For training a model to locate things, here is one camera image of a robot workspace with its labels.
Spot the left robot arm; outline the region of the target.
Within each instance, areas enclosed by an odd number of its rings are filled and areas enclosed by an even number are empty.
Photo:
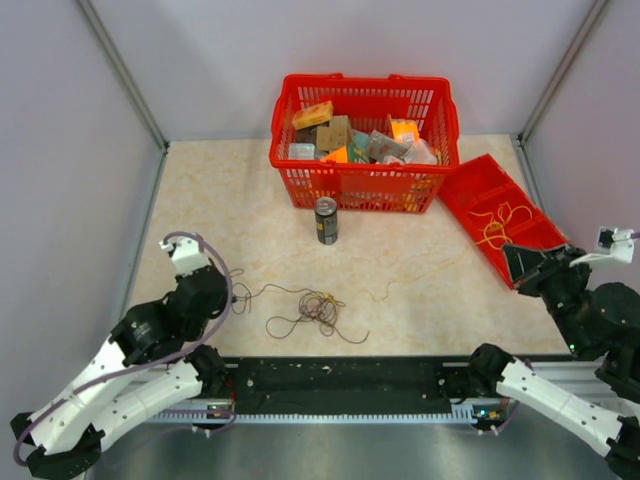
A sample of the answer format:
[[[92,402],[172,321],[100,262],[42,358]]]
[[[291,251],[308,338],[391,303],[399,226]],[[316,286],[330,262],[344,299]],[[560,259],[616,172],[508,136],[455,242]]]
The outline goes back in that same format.
[[[179,272],[173,291],[131,307],[54,400],[11,420],[14,462],[36,479],[74,479],[148,419],[220,394],[226,365],[207,341],[231,303],[229,269],[205,259]]]

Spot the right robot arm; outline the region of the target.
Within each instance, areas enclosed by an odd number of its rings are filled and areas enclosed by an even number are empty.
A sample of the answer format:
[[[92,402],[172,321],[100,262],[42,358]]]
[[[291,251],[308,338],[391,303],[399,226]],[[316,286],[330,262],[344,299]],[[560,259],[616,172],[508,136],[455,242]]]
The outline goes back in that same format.
[[[631,262],[627,241],[587,253],[572,245],[534,250],[503,247],[513,286],[543,301],[573,359],[600,363],[597,379],[630,408],[639,408],[639,294],[621,282],[589,289],[593,268]],[[571,432],[620,479],[639,476],[639,415],[624,416],[546,380],[522,360],[485,343],[471,355],[466,380],[479,396],[499,394]]]

